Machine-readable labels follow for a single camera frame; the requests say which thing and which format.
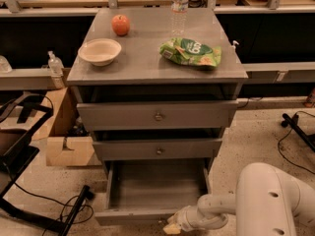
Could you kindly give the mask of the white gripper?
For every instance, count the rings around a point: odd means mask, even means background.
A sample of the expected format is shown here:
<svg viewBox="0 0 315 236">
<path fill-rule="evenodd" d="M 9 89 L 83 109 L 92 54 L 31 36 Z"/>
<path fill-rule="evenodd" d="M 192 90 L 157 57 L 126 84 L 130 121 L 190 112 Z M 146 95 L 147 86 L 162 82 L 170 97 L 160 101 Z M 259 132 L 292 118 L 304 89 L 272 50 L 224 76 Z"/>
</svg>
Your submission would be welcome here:
<svg viewBox="0 0 315 236">
<path fill-rule="evenodd" d="M 177 235 L 181 231 L 208 230 L 210 228 L 210 215 L 204 208 L 197 206 L 186 206 L 168 220 L 163 231 L 167 235 Z"/>
</svg>

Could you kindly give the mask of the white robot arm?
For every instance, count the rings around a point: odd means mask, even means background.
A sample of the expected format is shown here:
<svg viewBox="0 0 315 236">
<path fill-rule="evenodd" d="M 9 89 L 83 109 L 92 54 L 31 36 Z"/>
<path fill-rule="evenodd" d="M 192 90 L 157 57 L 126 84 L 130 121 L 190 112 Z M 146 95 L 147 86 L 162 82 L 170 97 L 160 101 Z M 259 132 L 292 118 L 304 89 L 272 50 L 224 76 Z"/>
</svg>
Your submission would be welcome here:
<svg viewBox="0 0 315 236">
<path fill-rule="evenodd" d="M 207 194 L 167 220 L 166 234 L 215 230 L 236 216 L 237 236 L 296 236 L 297 223 L 315 226 L 315 190 L 266 163 L 251 163 L 238 177 L 236 191 Z"/>
</svg>

